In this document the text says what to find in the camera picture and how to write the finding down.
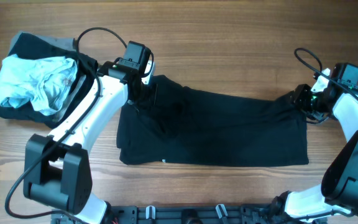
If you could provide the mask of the black t-shirt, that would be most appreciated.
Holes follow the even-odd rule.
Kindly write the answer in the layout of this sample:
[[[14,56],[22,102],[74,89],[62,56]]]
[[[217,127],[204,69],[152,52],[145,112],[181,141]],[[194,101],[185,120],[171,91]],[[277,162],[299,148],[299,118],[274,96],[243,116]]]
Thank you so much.
[[[159,75],[148,98],[121,109],[116,144],[127,165],[148,162],[231,167],[306,165],[305,115],[289,95],[220,95]]]

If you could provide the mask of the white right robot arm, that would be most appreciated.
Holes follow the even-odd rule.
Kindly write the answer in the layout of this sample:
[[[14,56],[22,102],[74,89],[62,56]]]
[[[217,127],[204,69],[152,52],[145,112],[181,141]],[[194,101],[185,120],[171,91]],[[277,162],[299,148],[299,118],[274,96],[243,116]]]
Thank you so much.
[[[321,184],[301,192],[284,192],[264,208],[242,207],[242,214],[266,223],[323,223],[333,215],[358,217],[358,100],[337,86],[302,84],[290,101],[309,116],[333,112],[347,143]]]

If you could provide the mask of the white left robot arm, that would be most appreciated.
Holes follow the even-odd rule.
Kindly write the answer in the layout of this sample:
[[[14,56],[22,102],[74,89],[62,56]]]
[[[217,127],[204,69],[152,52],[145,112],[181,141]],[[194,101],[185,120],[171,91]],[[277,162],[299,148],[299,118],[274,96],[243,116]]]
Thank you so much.
[[[144,98],[155,71],[153,60],[117,59],[93,73],[95,82],[74,111],[47,136],[34,134],[25,146],[24,197],[77,223],[109,223],[110,204],[92,193],[89,154],[114,114]]]

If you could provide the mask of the grey folded garment in pile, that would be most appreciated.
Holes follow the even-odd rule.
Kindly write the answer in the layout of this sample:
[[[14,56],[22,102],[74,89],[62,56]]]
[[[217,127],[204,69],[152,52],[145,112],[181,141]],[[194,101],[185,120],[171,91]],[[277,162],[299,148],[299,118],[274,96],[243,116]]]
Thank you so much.
[[[19,37],[22,34],[30,34],[30,35],[35,36],[35,37],[37,37],[37,38],[49,43],[50,45],[55,46],[55,47],[58,47],[58,48],[61,48],[64,50],[75,51],[75,39],[74,38],[57,38],[57,37],[51,37],[51,36],[31,34],[30,32],[25,32],[25,31],[19,31],[11,39],[11,43],[9,46],[9,52],[12,50],[13,46],[16,44],[16,42],[18,41]]]

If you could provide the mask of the light blue crumpled garment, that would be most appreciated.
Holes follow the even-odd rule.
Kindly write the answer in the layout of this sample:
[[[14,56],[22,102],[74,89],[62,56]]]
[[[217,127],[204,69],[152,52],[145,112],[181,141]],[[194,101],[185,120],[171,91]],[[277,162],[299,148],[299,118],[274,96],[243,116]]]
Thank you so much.
[[[0,69],[0,106],[17,109],[30,103],[34,111],[53,115],[63,108],[77,72],[72,58],[29,60],[10,55]]]

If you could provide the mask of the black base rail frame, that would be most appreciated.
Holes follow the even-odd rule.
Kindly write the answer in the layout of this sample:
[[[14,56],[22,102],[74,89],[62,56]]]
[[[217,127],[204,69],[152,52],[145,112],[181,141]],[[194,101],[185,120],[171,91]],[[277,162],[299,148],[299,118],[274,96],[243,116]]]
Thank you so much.
[[[263,224],[300,223],[285,215],[271,216],[269,206],[264,204],[245,204],[242,206],[214,207],[111,207],[107,223],[128,224]]]

